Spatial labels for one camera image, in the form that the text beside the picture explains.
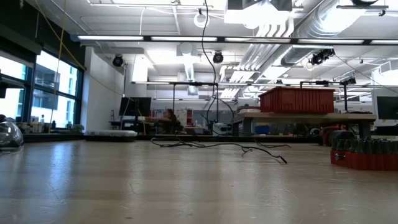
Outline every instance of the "table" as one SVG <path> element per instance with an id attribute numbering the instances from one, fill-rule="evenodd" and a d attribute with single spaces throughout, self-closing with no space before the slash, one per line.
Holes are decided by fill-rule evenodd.
<path id="1" fill-rule="evenodd" d="M 285 113 L 242 113 L 235 117 L 233 131 L 238 132 L 243 124 L 244 136 L 250 136 L 253 122 L 267 123 L 305 123 L 305 124 L 358 124 L 360 138 L 371 137 L 371 123 L 377 119 L 375 114 L 285 114 Z"/>

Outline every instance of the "table surface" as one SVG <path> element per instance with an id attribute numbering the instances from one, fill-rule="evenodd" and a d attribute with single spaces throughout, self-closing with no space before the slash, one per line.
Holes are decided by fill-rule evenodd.
<path id="1" fill-rule="evenodd" d="M 234 123 L 239 123 L 244 118 L 254 118 L 257 121 L 275 123 L 358 123 L 373 122 L 377 119 L 375 114 L 285 114 L 285 113 L 243 113 L 235 117 Z"/>
<path id="2" fill-rule="evenodd" d="M 398 172 L 337 167 L 329 147 L 290 145 L 270 149 L 285 165 L 238 146 L 25 144 L 0 154 L 0 223 L 397 223 Z"/>

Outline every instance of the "glass window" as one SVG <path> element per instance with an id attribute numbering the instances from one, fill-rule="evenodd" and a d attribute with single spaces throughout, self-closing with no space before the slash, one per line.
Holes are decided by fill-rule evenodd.
<path id="1" fill-rule="evenodd" d="M 37 56 L 35 84 L 76 95 L 77 69 L 46 52 Z"/>
<path id="2" fill-rule="evenodd" d="M 24 92 L 24 89 L 7 89 L 6 97 L 0 98 L 0 114 L 14 119 L 22 116 Z"/>
<path id="3" fill-rule="evenodd" d="M 2 74 L 22 80 L 26 79 L 27 67 L 21 63 L 0 56 L 0 70 Z"/>
<path id="4" fill-rule="evenodd" d="M 73 124 L 75 114 L 75 100 L 63 96 L 54 97 L 53 93 L 41 90 L 34 90 L 34 100 L 31 116 L 41 119 L 44 115 L 44 122 L 51 123 L 51 110 L 55 99 L 55 106 L 52 120 L 56 122 L 57 128 L 66 128 L 68 122 Z"/>

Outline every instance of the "hanging cable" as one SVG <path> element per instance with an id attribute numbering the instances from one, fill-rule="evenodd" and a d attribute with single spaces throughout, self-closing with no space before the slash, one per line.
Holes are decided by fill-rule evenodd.
<path id="1" fill-rule="evenodd" d="M 209 7 L 207 5 L 207 0 L 205 0 L 205 5 L 206 5 L 206 22 L 205 22 L 205 26 L 203 28 L 203 32 L 202 32 L 202 35 L 201 35 L 201 49 L 202 49 L 203 53 L 205 54 L 207 61 L 209 62 L 209 64 L 211 65 L 211 67 L 213 69 L 214 80 L 213 80 L 213 91 L 212 91 L 211 97 L 214 97 L 215 85 L 216 85 L 216 76 L 217 76 L 216 68 L 214 67 L 213 63 L 210 61 L 209 57 L 207 56 L 207 53 L 206 53 L 206 50 L 205 50 L 205 46 L 204 46 L 204 41 L 203 41 L 204 38 L 205 38 L 206 26 L 207 26 L 207 23 L 208 23 L 208 20 L 209 20 Z M 218 96 L 216 96 L 216 98 L 213 98 L 213 101 L 210 103 L 210 106 L 207 109 L 207 113 L 206 113 L 207 122 L 208 122 L 208 118 L 209 118 L 209 111 L 210 111 L 211 106 L 213 105 L 213 103 L 215 102 L 216 99 L 218 100 Z"/>
<path id="2" fill-rule="evenodd" d="M 65 0 L 63 2 L 63 10 L 64 11 L 67 10 L 67 0 Z M 51 123 L 52 116 L 53 116 L 54 109 L 55 109 L 55 102 L 56 102 L 55 98 L 57 97 L 57 89 L 56 89 L 57 85 L 56 85 L 56 83 L 57 83 L 57 80 L 58 80 L 58 71 L 59 71 L 59 68 L 60 68 L 63 34 L 65 33 L 65 22 L 66 22 L 65 19 L 66 19 L 66 16 L 65 16 L 65 13 L 64 13 L 63 16 L 62 16 L 62 31 L 61 31 L 61 38 L 60 38 L 60 48 L 59 48 L 59 51 L 58 51 L 58 64 L 57 64 L 57 69 L 56 69 L 56 72 L 55 72 L 55 75 L 54 75 L 55 83 L 54 83 L 54 94 L 53 94 L 53 98 L 52 98 L 53 103 L 52 103 L 52 108 L 51 108 L 50 123 Z M 51 133 L 51 125 L 49 125 L 49 134 L 50 133 Z"/>
<path id="3" fill-rule="evenodd" d="M 395 90 L 393 90 L 392 88 L 386 87 L 386 86 L 384 86 L 384 85 L 382 85 L 382 84 L 376 82 L 376 81 L 373 80 L 371 77 L 369 77 L 369 76 L 363 74 L 362 72 L 358 71 L 358 69 L 352 67 L 349 63 L 347 63 L 346 61 L 344 61 L 343 59 L 341 59 L 341 58 L 340 58 L 339 56 L 337 56 L 336 54 L 335 54 L 335 56 L 336 56 L 336 58 L 340 59 L 343 63 L 345 63 L 346 65 L 348 65 L 350 68 L 352 68 L 353 70 L 355 70 L 355 71 L 358 72 L 359 74 L 363 75 L 364 77 L 368 78 L 369 80 L 373 81 L 374 83 L 376 83 L 376 84 L 378 84 L 378 85 L 380 85 L 380 86 L 382 86 L 382 87 L 384 87 L 384 88 L 386 88 L 386 89 L 388 89 L 388 90 L 390 90 L 390 91 L 393 91 L 394 93 L 397 93 L 397 94 L 398 94 L 398 91 L 395 91 Z"/>

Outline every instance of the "red plastic crate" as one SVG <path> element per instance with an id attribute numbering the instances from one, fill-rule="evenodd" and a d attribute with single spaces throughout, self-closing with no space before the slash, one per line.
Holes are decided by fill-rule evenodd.
<path id="1" fill-rule="evenodd" d="M 333 113 L 334 90 L 275 87 L 260 97 L 262 112 Z"/>

